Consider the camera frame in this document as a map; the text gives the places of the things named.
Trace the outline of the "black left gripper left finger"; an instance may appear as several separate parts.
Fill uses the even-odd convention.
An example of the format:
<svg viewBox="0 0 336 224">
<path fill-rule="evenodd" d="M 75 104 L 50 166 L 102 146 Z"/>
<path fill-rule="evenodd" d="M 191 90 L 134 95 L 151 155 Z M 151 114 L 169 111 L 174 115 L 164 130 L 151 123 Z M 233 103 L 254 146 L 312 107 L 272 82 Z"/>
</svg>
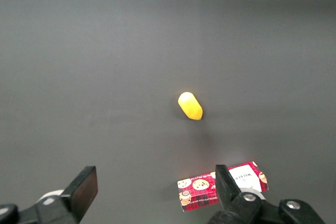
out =
<svg viewBox="0 0 336 224">
<path fill-rule="evenodd" d="M 97 193 L 96 167 L 86 166 L 65 189 L 44 194 L 25 210 L 1 205 L 1 223 L 80 223 Z"/>
</svg>

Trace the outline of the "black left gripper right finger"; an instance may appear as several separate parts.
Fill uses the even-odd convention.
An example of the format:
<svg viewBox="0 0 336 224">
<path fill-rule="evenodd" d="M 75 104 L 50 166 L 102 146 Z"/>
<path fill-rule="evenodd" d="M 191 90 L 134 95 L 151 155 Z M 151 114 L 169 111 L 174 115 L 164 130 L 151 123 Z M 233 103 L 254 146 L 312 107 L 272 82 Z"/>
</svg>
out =
<svg viewBox="0 0 336 224">
<path fill-rule="evenodd" d="M 208 223 L 324 223 L 302 200 L 283 199 L 275 206 L 255 189 L 240 189 L 226 165 L 216 165 L 215 175 L 222 209 Z"/>
</svg>

